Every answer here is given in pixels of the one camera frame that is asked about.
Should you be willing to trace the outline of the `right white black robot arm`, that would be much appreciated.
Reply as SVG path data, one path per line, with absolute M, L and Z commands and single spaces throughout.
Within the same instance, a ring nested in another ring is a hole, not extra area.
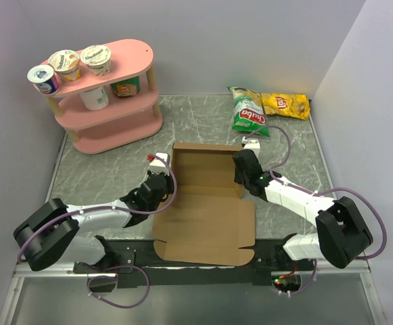
M 373 236 L 352 199 L 307 193 L 286 177 L 263 171 L 257 156 L 245 149 L 233 154 L 235 182 L 265 202 L 277 204 L 316 227 L 314 234 L 292 234 L 275 253 L 276 264 L 285 270 L 303 259 L 324 259 L 344 269 L 366 248 Z

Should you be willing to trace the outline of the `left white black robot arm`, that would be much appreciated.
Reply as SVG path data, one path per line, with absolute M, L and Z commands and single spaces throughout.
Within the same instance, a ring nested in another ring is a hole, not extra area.
M 60 198 L 53 198 L 14 230 L 20 247 L 18 262 L 29 264 L 34 272 L 57 262 L 82 263 L 106 272 L 118 264 L 119 258 L 104 237 L 86 237 L 85 233 L 139 225 L 167 209 L 176 193 L 174 173 L 149 172 L 138 188 L 106 204 L 66 205 Z

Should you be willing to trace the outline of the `brown cardboard box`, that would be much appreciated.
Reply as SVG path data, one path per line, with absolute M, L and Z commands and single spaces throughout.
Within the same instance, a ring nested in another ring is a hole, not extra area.
M 242 266 L 254 258 L 256 211 L 235 183 L 240 146 L 176 142 L 177 195 L 154 215 L 156 254 L 166 261 Z

